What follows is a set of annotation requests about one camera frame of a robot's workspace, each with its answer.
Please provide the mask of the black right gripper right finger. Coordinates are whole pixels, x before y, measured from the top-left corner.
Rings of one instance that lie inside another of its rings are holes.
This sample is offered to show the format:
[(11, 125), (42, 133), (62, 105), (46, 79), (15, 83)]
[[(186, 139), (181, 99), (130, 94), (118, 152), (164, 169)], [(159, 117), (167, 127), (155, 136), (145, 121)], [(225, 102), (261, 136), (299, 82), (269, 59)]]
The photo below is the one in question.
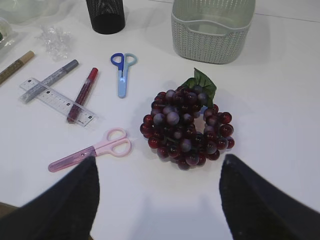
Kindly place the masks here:
[(219, 193), (234, 240), (318, 240), (320, 214), (261, 177), (237, 156), (224, 158)]

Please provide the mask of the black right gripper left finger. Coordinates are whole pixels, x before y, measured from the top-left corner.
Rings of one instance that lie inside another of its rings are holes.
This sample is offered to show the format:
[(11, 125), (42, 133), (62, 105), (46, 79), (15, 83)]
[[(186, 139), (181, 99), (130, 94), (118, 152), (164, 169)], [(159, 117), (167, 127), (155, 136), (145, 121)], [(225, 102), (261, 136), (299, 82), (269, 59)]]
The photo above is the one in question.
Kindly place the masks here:
[(90, 240), (100, 201), (95, 157), (0, 219), (2, 240)]

